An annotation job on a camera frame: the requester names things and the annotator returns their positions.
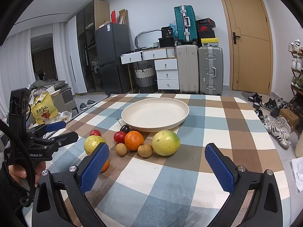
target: wooden door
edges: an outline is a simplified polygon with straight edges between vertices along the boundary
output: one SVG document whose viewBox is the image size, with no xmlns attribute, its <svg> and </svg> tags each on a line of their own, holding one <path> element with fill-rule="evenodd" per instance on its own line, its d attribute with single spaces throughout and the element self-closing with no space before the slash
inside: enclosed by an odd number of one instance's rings
<svg viewBox="0 0 303 227">
<path fill-rule="evenodd" d="M 272 42 L 263 3 L 261 0 L 223 2 L 228 11 L 233 47 L 232 89 L 268 94 Z"/>
</svg>

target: red tomato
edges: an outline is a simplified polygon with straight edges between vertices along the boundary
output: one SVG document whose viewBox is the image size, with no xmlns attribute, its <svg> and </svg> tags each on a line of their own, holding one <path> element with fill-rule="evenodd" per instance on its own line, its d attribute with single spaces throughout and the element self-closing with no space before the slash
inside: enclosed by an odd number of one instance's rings
<svg viewBox="0 0 303 227">
<path fill-rule="evenodd" d="M 117 143 L 124 143 L 126 133 L 123 131 L 118 131 L 114 134 L 114 140 Z"/>
<path fill-rule="evenodd" d="M 98 135 L 101 136 L 101 132 L 98 130 L 92 130 L 89 135 Z"/>
</svg>

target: plaid tablecloth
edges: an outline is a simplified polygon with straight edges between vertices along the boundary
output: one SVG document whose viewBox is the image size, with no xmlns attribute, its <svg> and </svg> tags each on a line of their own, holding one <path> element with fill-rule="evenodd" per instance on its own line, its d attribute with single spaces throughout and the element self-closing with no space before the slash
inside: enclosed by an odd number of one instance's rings
<svg viewBox="0 0 303 227">
<path fill-rule="evenodd" d="M 137 152 L 119 157 L 113 140 L 121 127 L 116 119 L 131 103 L 154 97 L 176 98 L 189 106 L 186 120 L 172 129 L 181 140 L 179 150 L 168 157 L 144 159 Z M 207 226 L 229 195 L 205 160 L 204 149 L 210 142 L 249 171 L 274 171 L 284 226 L 290 225 L 289 189 L 279 155 L 251 106 L 239 98 L 185 94 L 121 94 L 107 98 L 55 134 L 75 131 L 79 140 L 54 153 L 53 160 L 47 162 L 50 172 L 78 165 L 86 156 L 84 140 L 93 129 L 101 131 L 110 148 L 110 166 L 86 196 L 107 226 Z M 152 143 L 154 134 L 142 132 L 146 144 Z M 62 193 L 74 224 L 81 226 L 66 192 Z M 249 192 L 233 226 L 241 222 L 251 197 Z M 25 208 L 23 213 L 30 223 L 31 209 Z"/>
</svg>

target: white curtain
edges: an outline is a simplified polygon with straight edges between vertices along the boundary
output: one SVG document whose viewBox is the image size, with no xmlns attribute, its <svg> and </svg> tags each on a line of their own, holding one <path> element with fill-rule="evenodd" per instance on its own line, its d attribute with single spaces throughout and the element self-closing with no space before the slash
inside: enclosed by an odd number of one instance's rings
<svg viewBox="0 0 303 227">
<path fill-rule="evenodd" d="M 28 29 L 7 38 L 0 46 L 0 118 L 9 110 L 11 91 L 27 88 L 35 81 Z"/>
<path fill-rule="evenodd" d="M 74 95 L 75 89 L 73 86 L 72 77 L 70 75 L 66 55 L 63 22 L 53 24 L 53 45 L 58 80 L 65 80 L 65 82 L 72 87 L 72 94 Z"/>
</svg>

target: metal screw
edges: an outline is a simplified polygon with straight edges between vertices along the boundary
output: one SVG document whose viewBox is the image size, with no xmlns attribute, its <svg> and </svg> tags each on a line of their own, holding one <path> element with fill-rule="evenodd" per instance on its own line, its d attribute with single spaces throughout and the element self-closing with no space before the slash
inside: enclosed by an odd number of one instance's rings
<svg viewBox="0 0 303 227">
<path fill-rule="evenodd" d="M 70 167 L 69 167 L 69 171 L 70 171 L 70 172 L 74 172 L 76 169 L 77 169 L 76 166 L 70 166 Z"/>
<path fill-rule="evenodd" d="M 238 170 L 241 172 L 245 172 L 246 168 L 244 166 L 238 166 Z"/>
<path fill-rule="evenodd" d="M 46 176 L 47 174 L 48 174 L 48 170 L 44 170 L 44 171 L 42 171 L 42 173 L 41 173 L 42 176 Z"/>
<path fill-rule="evenodd" d="M 267 173 L 268 175 L 270 175 L 270 176 L 271 176 L 272 174 L 274 174 L 274 173 L 272 172 L 272 170 L 270 170 L 270 169 L 267 169 L 267 170 L 266 170 L 266 173 Z"/>
</svg>

